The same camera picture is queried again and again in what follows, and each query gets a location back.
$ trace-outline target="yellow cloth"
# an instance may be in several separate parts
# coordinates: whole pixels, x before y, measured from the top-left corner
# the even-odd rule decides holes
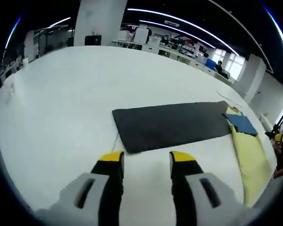
[[[232,112],[238,114],[230,108],[226,113]],[[228,123],[242,175],[244,204],[250,206],[269,182],[271,167],[259,136],[236,132],[230,121]]]

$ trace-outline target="white table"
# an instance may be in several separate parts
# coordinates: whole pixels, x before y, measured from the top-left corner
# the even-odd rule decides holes
[[[262,125],[232,88],[172,59],[116,47],[65,48],[9,76],[0,89],[0,148],[19,192],[38,210],[56,202],[70,181],[90,172],[115,141],[114,150],[123,150],[112,110],[221,100],[250,119],[275,169]],[[192,154],[243,202],[241,174],[227,135],[126,156],[120,225],[175,225],[170,150]]]

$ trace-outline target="dark gray foam mat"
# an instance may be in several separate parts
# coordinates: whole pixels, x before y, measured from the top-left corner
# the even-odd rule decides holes
[[[228,104],[199,102],[112,111],[128,153],[177,146],[231,133],[226,118]]]

